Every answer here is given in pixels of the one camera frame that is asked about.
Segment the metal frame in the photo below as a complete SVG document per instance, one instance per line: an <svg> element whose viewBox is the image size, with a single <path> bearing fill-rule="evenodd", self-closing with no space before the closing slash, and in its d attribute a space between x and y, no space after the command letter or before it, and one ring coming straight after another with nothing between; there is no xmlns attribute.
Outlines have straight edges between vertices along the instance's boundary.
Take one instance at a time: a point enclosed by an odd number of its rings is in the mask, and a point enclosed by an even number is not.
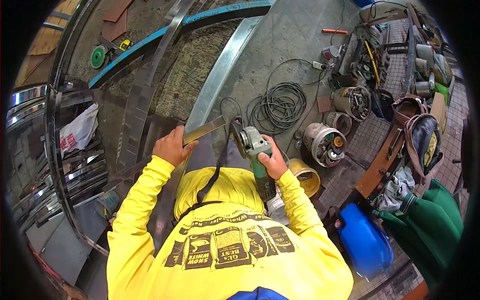
<svg viewBox="0 0 480 300"><path fill-rule="evenodd" d="M269 1L262 0L226 5L205 12L200 12L183 19L183 27L180 30L180 34L183 35L204 26L235 18L262 16L267 14L270 6L271 4ZM92 79L92 81L88 84L89 88L101 87L112 76L126 67L132 61L148 51L151 51L153 47L156 47L166 31L167 27L163 27L123 52Z"/></svg>
<svg viewBox="0 0 480 300"><path fill-rule="evenodd" d="M108 251L86 236L80 228L65 184L60 150L60 128L57 126L60 121L62 91L65 89L63 79L83 26L97 2L98 0L81 0L79 2L67 22L57 46L45 95L45 149L55 194L73 232L79 239L84 240L94 249L108 256Z"/></svg>
<svg viewBox="0 0 480 300"><path fill-rule="evenodd" d="M410 12L407 10L408 17L408 55L407 55L407 68L405 70L405 79L402 88L402 97L409 92L410 82L412 81L413 70L415 69L415 45L413 38L413 21Z"/></svg>

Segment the hand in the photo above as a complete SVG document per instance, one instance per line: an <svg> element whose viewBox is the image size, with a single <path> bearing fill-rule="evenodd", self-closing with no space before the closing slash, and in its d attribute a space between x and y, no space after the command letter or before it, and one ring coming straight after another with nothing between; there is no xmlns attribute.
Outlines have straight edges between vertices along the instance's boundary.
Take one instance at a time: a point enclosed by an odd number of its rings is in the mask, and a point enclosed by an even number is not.
<svg viewBox="0 0 480 300"><path fill-rule="evenodd" d="M198 141L193 141L183 147L183 129L183 126L177 126L170 134L156 141L152 155L158 156L177 167L198 145Z"/></svg>
<svg viewBox="0 0 480 300"><path fill-rule="evenodd" d="M283 174L288 170L285 161L283 160L282 153L275 144L273 138L268 135L262 134L262 137L270 142L272 147L272 157L268 157L265 153L259 153L258 160L267 168L267 173L271 178L279 180Z"/></svg>

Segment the white plastic bag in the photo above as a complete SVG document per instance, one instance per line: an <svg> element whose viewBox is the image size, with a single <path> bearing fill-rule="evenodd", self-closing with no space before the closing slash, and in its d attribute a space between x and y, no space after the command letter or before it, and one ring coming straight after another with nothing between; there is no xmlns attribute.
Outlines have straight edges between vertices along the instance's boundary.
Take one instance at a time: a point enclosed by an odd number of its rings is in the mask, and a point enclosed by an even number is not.
<svg viewBox="0 0 480 300"><path fill-rule="evenodd" d="M83 150L88 145L98 127L98 104L94 103L72 122L60 129L61 157L73 149Z"/></svg>

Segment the green cutting disc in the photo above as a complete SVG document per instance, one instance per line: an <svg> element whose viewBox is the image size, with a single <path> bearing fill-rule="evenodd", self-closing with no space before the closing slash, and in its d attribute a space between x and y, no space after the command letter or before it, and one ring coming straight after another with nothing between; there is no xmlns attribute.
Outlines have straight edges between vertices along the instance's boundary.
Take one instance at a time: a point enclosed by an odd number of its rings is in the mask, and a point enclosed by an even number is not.
<svg viewBox="0 0 480 300"><path fill-rule="evenodd" d="M92 68L98 69L101 66L103 66L103 63L105 62L105 53L107 52L107 49L100 45L95 47L92 52L92 59L90 60L90 64L92 65Z"/></svg>

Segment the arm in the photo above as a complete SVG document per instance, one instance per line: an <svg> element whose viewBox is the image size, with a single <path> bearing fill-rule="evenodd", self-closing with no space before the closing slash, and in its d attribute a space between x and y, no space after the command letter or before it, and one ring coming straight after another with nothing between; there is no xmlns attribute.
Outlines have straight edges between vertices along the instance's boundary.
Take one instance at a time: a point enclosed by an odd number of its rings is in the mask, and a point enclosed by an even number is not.
<svg viewBox="0 0 480 300"><path fill-rule="evenodd" d="M300 182L287 168L275 141L267 135L262 135L262 137L270 142L272 156L268 157L265 153L260 153L258 159L265 165L268 174L276 180L280 187L290 228L309 244L319 247L325 255L334 260L340 260L346 267L342 255L329 239L313 204L305 195L303 188L300 187Z"/></svg>
<svg viewBox="0 0 480 300"><path fill-rule="evenodd" d="M130 285L141 286L154 258L153 239L146 225L156 204L156 197L170 174L195 148L198 141L182 148L183 126L155 143L152 161L123 200L113 231L109 232L110 254L107 261L107 282L110 299L122 298Z"/></svg>

